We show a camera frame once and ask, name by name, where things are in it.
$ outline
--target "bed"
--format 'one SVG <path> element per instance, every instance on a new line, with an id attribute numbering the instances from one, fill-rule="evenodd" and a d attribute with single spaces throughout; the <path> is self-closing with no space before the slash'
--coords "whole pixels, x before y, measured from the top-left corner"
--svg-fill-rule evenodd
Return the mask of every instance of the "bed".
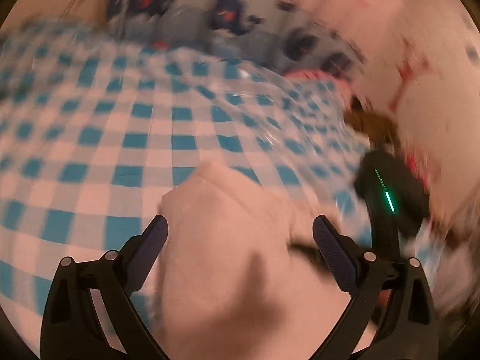
<path id="1" fill-rule="evenodd" d="M 60 259 L 118 250 L 201 161 L 334 202 L 344 234 L 371 242 L 352 187 L 369 145 L 344 124 L 333 79 L 288 80 L 48 19 L 2 40 L 0 74 L 0 304 L 37 354 Z M 147 326 L 154 289 L 155 269 L 132 297 Z"/>

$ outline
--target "brown object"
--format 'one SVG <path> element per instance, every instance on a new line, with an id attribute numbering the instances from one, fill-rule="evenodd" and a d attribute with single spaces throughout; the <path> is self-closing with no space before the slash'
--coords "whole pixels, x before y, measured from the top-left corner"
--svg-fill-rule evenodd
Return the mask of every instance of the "brown object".
<path id="1" fill-rule="evenodd" d="M 395 146 L 400 143 L 398 138 L 398 125 L 388 116 L 370 111 L 345 111 L 343 119 L 355 131 L 368 136 L 374 144 L 392 143 Z"/>

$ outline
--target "metal screw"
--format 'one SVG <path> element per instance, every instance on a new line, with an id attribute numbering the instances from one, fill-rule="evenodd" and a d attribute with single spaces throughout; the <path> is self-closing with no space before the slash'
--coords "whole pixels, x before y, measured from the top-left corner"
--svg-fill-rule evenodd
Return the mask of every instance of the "metal screw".
<path id="1" fill-rule="evenodd" d="M 105 260 L 113 261 L 118 255 L 119 253 L 116 250 L 109 250 L 105 253 Z"/>
<path id="2" fill-rule="evenodd" d="M 70 257 L 63 257 L 60 260 L 60 265 L 61 266 L 69 266 L 71 264 L 71 258 Z"/>
<path id="3" fill-rule="evenodd" d="M 410 262 L 410 265 L 413 266 L 414 268 L 418 268 L 420 266 L 420 261 L 415 257 L 411 258 L 409 262 Z"/>
<path id="4" fill-rule="evenodd" d="M 363 258 L 367 261 L 370 261 L 371 263 L 374 262 L 376 259 L 377 259 L 377 256 L 375 255 L 375 253 L 371 252 L 371 251 L 366 251 L 364 254 L 363 254 Z"/>

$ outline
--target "white fabric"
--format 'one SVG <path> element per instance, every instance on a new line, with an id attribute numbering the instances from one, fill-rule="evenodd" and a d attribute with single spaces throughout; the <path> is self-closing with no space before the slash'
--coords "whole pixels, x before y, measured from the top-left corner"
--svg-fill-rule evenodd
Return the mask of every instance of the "white fabric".
<path id="1" fill-rule="evenodd" d="M 476 284 L 469 245 L 445 249 L 432 290 L 435 309 L 445 315 L 466 304 Z"/>
<path id="2" fill-rule="evenodd" d="M 279 198 L 243 174 L 203 163 L 167 193 L 155 338 L 174 360 L 308 359 L 350 300 L 290 242 L 335 207 Z M 358 345 L 369 344 L 369 327 Z"/>

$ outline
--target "checkered fabric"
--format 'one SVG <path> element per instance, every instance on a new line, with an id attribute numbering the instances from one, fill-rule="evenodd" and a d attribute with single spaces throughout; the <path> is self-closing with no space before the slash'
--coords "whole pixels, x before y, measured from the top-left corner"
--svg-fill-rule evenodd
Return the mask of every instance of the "checkered fabric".
<path id="1" fill-rule="evenodd" d="M 345 233 L 370 244 L 351 187 L 367 147 L 331 81 L 43 20 L 2 41 L 0 97 L 0 303 L 37 353 L 60 259 L 120 249 L 206 159 L 275 193 L 335 201 Z M 147 326 L 154 271 L 132 296 Z"/>

